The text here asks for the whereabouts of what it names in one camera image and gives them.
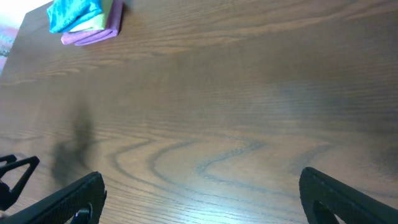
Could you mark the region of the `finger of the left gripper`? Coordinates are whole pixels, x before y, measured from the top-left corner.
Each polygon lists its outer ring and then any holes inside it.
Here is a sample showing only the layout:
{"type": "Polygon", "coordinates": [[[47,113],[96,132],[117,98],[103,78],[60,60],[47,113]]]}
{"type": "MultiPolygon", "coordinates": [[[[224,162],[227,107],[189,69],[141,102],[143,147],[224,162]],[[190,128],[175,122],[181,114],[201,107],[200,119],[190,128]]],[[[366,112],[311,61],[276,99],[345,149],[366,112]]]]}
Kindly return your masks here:
{"type": "Polygon", "coordinates": [[[37,156],[17,159],[9,164],[1,162],[1,211],[16,203],[39,162],[37,156]]]}
{"type": "Polygon", "coordinates": [[[9,164],[9,163],[12,163],[15,161],[17,161],[17,158],[13,154],[0,157],[0,162],[5,162],[6,164],[9,164]]]}

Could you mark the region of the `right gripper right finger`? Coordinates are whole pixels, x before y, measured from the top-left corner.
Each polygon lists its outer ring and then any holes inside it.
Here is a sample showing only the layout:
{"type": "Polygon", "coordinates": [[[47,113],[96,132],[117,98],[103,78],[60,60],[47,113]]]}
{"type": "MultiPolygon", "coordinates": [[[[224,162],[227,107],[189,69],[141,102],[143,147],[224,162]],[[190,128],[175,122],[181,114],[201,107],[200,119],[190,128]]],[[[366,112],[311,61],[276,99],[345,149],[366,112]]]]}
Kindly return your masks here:
{"type": "Polygon", "coordinates": [[[312,167],[299,179],[300,199],[310,224],[395,224],[397,210],[312,167]]]}

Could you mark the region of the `blue microfiber cloth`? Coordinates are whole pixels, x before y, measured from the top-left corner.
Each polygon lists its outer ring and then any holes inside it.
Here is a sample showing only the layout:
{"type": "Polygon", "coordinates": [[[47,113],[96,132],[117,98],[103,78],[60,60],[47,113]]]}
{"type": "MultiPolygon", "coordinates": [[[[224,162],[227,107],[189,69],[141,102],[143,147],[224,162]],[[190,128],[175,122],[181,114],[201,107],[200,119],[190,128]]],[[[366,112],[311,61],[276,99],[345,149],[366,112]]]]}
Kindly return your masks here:
{"type": "Polygon", "coordinates": [[[102,12],[101,0],[54,0],[47,8],[49,32],[55,34],[70,31],[102,12]]]}

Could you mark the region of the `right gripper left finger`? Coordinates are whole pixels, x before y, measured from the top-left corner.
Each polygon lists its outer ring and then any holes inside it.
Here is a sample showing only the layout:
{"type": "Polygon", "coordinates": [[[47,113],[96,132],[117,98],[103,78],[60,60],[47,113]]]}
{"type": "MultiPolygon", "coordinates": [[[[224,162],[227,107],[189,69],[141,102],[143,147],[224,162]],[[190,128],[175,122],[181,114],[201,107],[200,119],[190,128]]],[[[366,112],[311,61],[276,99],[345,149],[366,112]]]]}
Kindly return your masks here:
{"type": "Polygon", "coordinates": [[[106,200],[104,180],[92,172],[41,201],[1,220],[1,224],[98,224],[106,200]]]}

